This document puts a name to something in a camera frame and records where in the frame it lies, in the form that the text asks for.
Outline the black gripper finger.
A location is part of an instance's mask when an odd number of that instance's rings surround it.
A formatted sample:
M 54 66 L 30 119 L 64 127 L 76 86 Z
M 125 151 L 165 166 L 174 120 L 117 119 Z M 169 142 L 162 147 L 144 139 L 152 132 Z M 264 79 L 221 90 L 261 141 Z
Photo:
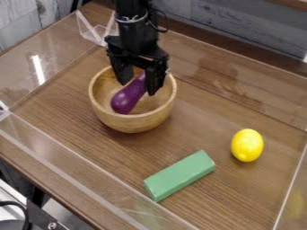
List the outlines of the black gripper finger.
M 126 57 L 109 55 L 112 70 L 120 85 L 125 85 L 134 76 L 133 66 Z
M 149 96 L 153 96 L 164 84 L 168 67 L 162 64 L 154 64 L 145 69 L 145 90 Z

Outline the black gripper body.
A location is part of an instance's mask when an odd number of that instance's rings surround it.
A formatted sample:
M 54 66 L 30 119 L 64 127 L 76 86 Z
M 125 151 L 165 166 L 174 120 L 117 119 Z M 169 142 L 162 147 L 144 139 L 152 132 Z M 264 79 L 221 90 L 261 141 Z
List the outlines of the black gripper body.
M 166 66 L 169 55 L 158 47 L 158 33 L 161 29 L 156 16 L 138 18 L 116 17 L 118 35 L 105 37 L 108 56 L 126 57 L 132 66 L 146 69 L 154 64 Z

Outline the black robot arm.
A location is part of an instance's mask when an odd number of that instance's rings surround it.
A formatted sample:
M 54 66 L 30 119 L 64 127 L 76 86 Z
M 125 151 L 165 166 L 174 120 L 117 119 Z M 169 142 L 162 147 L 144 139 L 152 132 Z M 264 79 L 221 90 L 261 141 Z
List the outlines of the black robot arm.
M 106 54 L 121 85 L 134 75 L 134 67 L 145 71 L 144 90 L 152 96 L 164 85 L 168 53 L 158 47 L 158 9 L 152 0 L 114 0 L 117 35 L 106 35 Z

